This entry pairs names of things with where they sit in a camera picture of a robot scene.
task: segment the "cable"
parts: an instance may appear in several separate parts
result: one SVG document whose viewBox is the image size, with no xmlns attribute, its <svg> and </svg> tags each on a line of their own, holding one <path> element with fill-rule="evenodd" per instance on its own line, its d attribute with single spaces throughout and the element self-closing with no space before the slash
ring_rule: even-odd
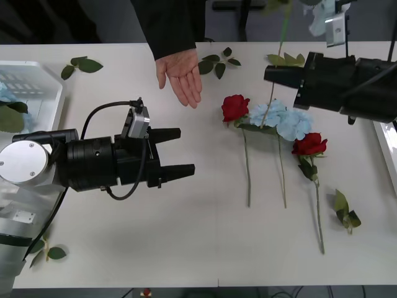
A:
<svg viewBox="0 0 397 298">
<path fill-rule="evenodd" d="M 127 296 L 129 293 L 131 293 L 133 290 L 134 290 L 134 288 L 131 288 L 127 293 L 125 293 L 125 294 L 123 295 L 122 298 L 126 298 L 126 296 Z"/>
<path fill-rule="evenodd" d="M 393 36 L 391 38 L 391 45 L 390 45 L 390 50 L 389 50 L 389 55 L 388 55 L 388 62 L 391 62 L 391 59 L 393 57 L 393 52 L 394 52 L 394 48 L 395 48 L 396 38 L 397 38 L 397 19 L 396 19 L 395 27 L 393 29 Z M 376 76 L 370 78 L 368 81 L 366 81 L 366 82 L 358 85 L 357 87 L 354 87 L 353 89 L 348 90 L 345 93 L 343 93 L 341 95 L 342 99 L 347 98 L 347 97 L 353 95 L 354 93 L 359 92 L 361 89 L 363 89 L 364 87 L 367 87 L 368 85 L 376 83 L 380 79 L 382 79 L 385 76 L 387 76 L 388 74 L 390 74 L 396 68 L 397 68 L 397 62 L 392 64 L 387 70 L 383 70 L 382 72 L 380 72 Z"/>
<path fill-rule="evenodd" d="M 363 298 L 367 298 L 367 293 L 365 292 L 365 287 L 364 286 L 361 286 L 361 288 L 362 288 L 362 297 Z"/>
<path fill-rule="evenodd" d="M 285 291 L 277 292 L 274 295 L 272 295 L 270 298 L 275 298 L 275 297 L 277 297 L 278 295 L 281 295 L 281 294 L 287 295 L 289 298 L 293 298 L 290 293 L 287 293 Z"/>
<path fill-rule="evenodd" d="M 334 298 L 334 293 L 333 293 L 333 291 L 332 291 L 332 287 L 331 287 L 331 286 L 328 286 L 328 289 L 329 289 L 329 293 L 330 293 L 330 295 L 331 295 L 331 298 Z"/>
<path fill-rule="evenodd" d="M 387 59 L 388 62 L 391 62 L 391 59 L 393 58 L 393 52 L 395 50 L 396 38 L 397 38 L 397 19 L 396 19 L 395 27 L 393 29 L 393 36 L 391 37 L 389 57 Z"/>
<path fill-rule="evenodd" d="M 54 211 L 52 212 L 50 218 L 47 220 L 45 223 L 42 231 L 38 234 L 36 239 L 30 244 L 28 247 L 26 254 L 24 256 L 24 260 L 26 259 L 27 255 L 32 251 L 33 247 L 36 245 L 36 243 L 41 239 L 41 237 L 44 235 L 45 231 L 47 231 L 48 227 L 51 225 L 55 215 L 58 213 L 58 210 L 60 209 L 63 199 L 65 198 L 66 192 L 68 191 L 68 187 L 65 189 L 65 191 L 62 193 L 61 197 L 59 198 L 58 202 L 56 203 L 54 207 Z"/>
<path fill-rule="evenodd" d="M 132 105 L 132 102 L 130 101 L 116 101 L 116 102 L 111 102 L 110 104 L 104 104 L 102 106 L 97 107 L 96 109 L 94 109 L 87 117 L 86 122 L 84 123 L 84 127 L 83 130 L 81 132 L 81 138 L 80 140 L 84 140 L 84 137 L 86 136 L 86 131 L 88 128 L 88 124 L 92 118 L 92 116 L 94 116 L 97 112 L 99 112 L 100 110 L 106 109 L 107 107 L 116 107 L 116 106 L 130 106 Z"/>
<path fill-rule="evenodd" d="M 117 200 L 117 201 L 123 201 L 125 199 L 128 199 L 136 190 L 136 188 L 139 185 L 139 182 L 141 182 L 141 178 L 142 178 L 142 174 L 143 174 L 143 169 L 145 168 L 145 161 L 146 161 L 146 139 L 142 139 L 142 157 L 141 157 L 141 165 L 139 167 L 139 172 L 138 172 L 138 176 L 136 177 L 136 181 L 134 183 L 134 186 L 131 188 L 131 190 L 122 197 L 117 197 L 113 194 L 112 190 L 110 189 L 110 187 L 106 187 L 106 192 L 108 193 L 108 195 L 110 197 L 112 197 L 113 199 Z"/>
<path fill-rule="evenodd" d="M 300 291 L 302 291 L 302 289 L 304 288 L 304 286 L 301 286 L 300 288 L 299 288 L 299 290 L 298 290 L 298 292 L 296 293 L 296 295 L 295 295 L 295 298 L 297 298 L 298 297 L 298 295 L 299 295 L 299 293 L 300 293 Z"/>
<path fill-rule="evenodd" d="M 391 65 L 387 70 L 383 70 L 382 72 L 380 72 L 379 74 L 377 74 L 376 76 L 370 78 L 368 81 L 365 81 L 362 84 L 359 84 L 357 87 L 354 87 L 351 90 L 346 91 L 345 93 L 343 93 L 341 95 L 342 99 L 347 98 L 351 95 L 353 95 L 354 93 L 359 92 L 361 89 L 363 89 L 364 87 L 367 87 L 368 85 L 371 85 L 373 83 L 376 83 L 377 81 L 379 81 L 380 79 L 382 79 L 383 77 L 387 76 L 388 74 L 390 74 L 392 71 L 394 71 L 395 69 L 397 69 L 397 62 L 394 63 L 393 65 Z"/>
</svg>

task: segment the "palm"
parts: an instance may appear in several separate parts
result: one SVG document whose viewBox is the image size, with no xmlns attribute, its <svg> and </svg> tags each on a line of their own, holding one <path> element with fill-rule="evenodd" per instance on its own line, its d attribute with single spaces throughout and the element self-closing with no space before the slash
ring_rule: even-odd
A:
<svg viewBox="0 0 397 298">
<path fill-rule="evenodd" d="M 199 60 L 195 49 L 175 53 L 156 60 L 157 78 L 162 89 L 166 84 L 166 74 L 172 90 L 179 101 L 193 108 L 201 101 L 202 84 L 199 72 Z"/>
<path fill-rule="evenodd" d="M 187 50 L 186 53 L 180 52 L 162 59 L 164 59 L 166 64 L 166 72 L 169 77 L 185 76 L 199 63 L 195 50 Z"/>
</svg>

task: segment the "red rose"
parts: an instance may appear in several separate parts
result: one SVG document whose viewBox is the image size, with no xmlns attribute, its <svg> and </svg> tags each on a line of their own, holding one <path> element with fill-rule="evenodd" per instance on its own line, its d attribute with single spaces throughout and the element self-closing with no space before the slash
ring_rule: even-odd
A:
<svg viewBox="0 0 397 298">
<path fill-rule="evenodd" d="M 327 140 L 321 141 L 319 133 L 308 133 L 302 141 L 295 140 L 292 154 L 312 155 L 327 150 Z"/>
<path fill-rule="evenodd" d="M 224 122 L 240 119 L 242 116 L 249 113 L 248 111 L 249 99 L 244 99 L 242 95 L 228 96 L 223 101 L 222 110 Z"/>
</svg>

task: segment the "rose stem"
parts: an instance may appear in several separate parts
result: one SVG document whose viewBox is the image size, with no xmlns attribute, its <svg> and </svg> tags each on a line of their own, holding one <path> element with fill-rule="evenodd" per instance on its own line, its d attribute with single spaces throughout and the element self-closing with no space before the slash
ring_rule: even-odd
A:
<svg viewBox="0 0 397 298">
<path fill-rule="evenodd" d="M 311 156 L 311 165 L 314 166 L 314 158 Z M 324 239 L 323 239 L 323 230 L 321 229 L 321 220 L 320 220 L 320 199 L 319 199 L 319 193 L 318 189 L 320 187 L 320 181 L 317 176 L 317 183 L 316 181 L 313 181 L 314 185 L 316 186 L 316 196 L 317 196 L 317 221 L 318 221 L 318 230 L 320 233 L 320 242 L 321 242 L 321 252 L 323 255 L 325 255 L 325 248 L 324 248 Z"/>
<path fill-rule="evenodd" d="M 243 131 L 244 136 L 244 148 L 246 150 L 246 166 L 247 166 L 247 176 L 248 176 L 248 196 L 247 196 L 247 206 L 251 208 L 251 174 L 249 173 L 249 161 L 248 161 L 248 149 L 247 149 L 247 137 L 244 129 Z"/>
<path fill-rule="evenodd" d="M 280 57 L 280 54 L 281 54 L 281 47 L 283 46 L 283 43 L 284 43 L 284 40 L 285 40 L 285 35 L 287 34 L 288 23 L 289 23 L 289 19 L 290 19 L 290 16 L 291 16 L 291 11 L 292 11 L 292 1 L 290 1 L 287 4 L 287 7 L 285 8 L 285 18 L 284 18 L 283 28 L 281 30 L 281 39 L 280 39 L 280 46 L 279 46 L 279 57 Z M 273 92 L 274 92 L 274 83 L 272 83 L 272 93 L 270 95 L 269 105 L 267 106 L 267 110 L 266 110 L 266 112 L 265 112 L 265 114 L 264 114 L 264 116 L 262 118 L 261 129 L 263 129 L 263 125 L 265 123 L 267 113 L 269 112 L 270 105 L 272 104 Z"/>
<path fill-rule="evenodd" d="M 285 176 L 284 176 L 284 167 L 283 167 L 283 159 L 281 156 L 281 140 L 280 140 L 280 135 L 277 134 L 277 137 L 279 139 L 279 155 L 280 155 L 280 163 L 281 163 L 281 172 L 283 174 L 283 200 L 284 200 L 284 208 L 287 208 L 287 195 L 285 194 Z"/>
</svg>

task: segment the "artificial flower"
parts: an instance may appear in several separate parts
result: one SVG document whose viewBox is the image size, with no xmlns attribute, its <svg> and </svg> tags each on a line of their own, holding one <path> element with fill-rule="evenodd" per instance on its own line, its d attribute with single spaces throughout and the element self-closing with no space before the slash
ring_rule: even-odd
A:
<svg viewBox="0 0 397 298">
<path fill-rule="evenodd" d="M 327 141 L 321 141 L 319 133 L 308 133 L 301 141 L 295 140 L 293 144 L 292 154 L 295 155 L 315 155 L 324 153 L 327 150 Z"/>
<path fill-rule="evenodd" d="M 262 125 L 263 116 L 265 116 L 267 110 L 267 104 L 259 104 L 249 112 L 249 121 L 251 124 L 256 126 Z M 266 115 L 264 125 L 275 127 L 280 124 L 282 119 L 285 117 L 287 108 L 281 101 L 274 100 L 270 105 L 270 109 Z"/>
<path fill-rule="evenodd" d="M 305 112 L 288 110 L 284 118 L 277 126 L 277 133 L 287 141 L 302 140 L 307 133 L 311 132 L 313 119 Z"/>
<path fill-rule="evenodd" d="M 242 116 L 249 113 L 248 110 L 249 99 L 244 99 L 242 95 L 228 96 L 223 101 L 223 121 L 230 122 L 240 119 Z"/>
<path fill-rule="evenodd" d="M 267 104 L 260 104 L 249 113 L 251 124 L 262 125 Z M 305 112 L 287 109 L 281 101 L 274 100 L 266 115 L 264 125 L 277 127 L 277 133 L 287 141 L 302 140 L 307 133 L 311 132 L 313 119 Z"/>
<path fill-rule="evenodd" d="M 0 102 L 17 102 L 20 101 L 7 86 L 0 82 Z M 21 133 L 29 133 L 32 128 L 32 115 L 22 113 L 22 118 L 24 119 L 24 130 Z"/>
<path fill-rule="evenodd" d="M 0 82 L 0 101 L 2 102 L 18 101 L 18 98 L 16 98 L 16 96 L 8 90 L 6 84 L 2 82 Z"/>
</svg>

